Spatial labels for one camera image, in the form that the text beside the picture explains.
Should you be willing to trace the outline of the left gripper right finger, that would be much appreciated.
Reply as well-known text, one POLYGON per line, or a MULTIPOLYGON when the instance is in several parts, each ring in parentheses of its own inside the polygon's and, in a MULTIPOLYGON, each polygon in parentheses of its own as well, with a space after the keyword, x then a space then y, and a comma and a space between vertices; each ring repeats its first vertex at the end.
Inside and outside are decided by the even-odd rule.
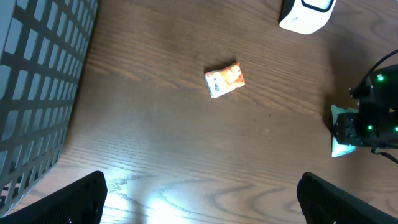
POLYGON ((310 224, 393 223, 397 218, 306 172, 297 186, 297 198, 310 224))

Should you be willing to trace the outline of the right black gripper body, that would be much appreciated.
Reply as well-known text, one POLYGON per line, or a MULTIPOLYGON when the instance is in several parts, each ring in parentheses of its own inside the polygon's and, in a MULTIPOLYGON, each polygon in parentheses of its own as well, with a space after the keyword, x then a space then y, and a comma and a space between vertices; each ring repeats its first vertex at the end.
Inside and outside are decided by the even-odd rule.
POLYGON ((397 148, 397 112, 340 113, 332 127, 332 135, 339 144, 397 148))

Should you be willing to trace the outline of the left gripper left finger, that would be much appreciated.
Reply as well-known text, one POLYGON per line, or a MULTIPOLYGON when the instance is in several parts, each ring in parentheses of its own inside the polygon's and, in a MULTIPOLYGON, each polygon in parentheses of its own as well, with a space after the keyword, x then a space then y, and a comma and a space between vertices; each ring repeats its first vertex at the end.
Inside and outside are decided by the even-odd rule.
POLYGON ((100 224, 106 196, 104 174, 95 171, 1 218, 1 224, 100 224))

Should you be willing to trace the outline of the teal snack packet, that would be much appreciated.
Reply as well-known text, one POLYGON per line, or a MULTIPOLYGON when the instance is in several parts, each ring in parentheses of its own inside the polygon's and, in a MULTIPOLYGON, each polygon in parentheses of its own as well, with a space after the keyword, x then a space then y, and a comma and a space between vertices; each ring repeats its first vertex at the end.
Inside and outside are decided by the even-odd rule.
MULTIPOLYGON (((340 108, 336 105, 331 105, 331 115, 332 115, 332 128, 337 124, 338 115, 342 113, 358 113, 358 110, 354 108, 340 108)), ((332 134, 332 142, 331 142, 331 156, 332 157, 340 157, 346 154, 350 154, 357 149, 356 146, 347 145, 347 144, 339 144, 335 135, 332 134)))

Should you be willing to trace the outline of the small orange snack packet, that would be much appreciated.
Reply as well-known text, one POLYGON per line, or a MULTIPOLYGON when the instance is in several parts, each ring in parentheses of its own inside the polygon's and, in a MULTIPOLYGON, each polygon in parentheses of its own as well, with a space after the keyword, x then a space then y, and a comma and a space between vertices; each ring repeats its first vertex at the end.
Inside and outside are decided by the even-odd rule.
POLYGON ((245 85, 239 62, 205 73, 205 81, 212 98, 218 98, 245 85))

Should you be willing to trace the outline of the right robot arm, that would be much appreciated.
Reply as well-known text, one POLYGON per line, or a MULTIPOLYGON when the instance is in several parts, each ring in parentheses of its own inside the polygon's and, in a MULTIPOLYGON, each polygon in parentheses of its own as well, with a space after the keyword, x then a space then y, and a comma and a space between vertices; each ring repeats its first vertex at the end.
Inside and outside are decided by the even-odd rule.
POLYGON ((359 85, 357 109, 331 106, 333 141, 340 145, 397 148, 397 65, 381 68, 359 85))

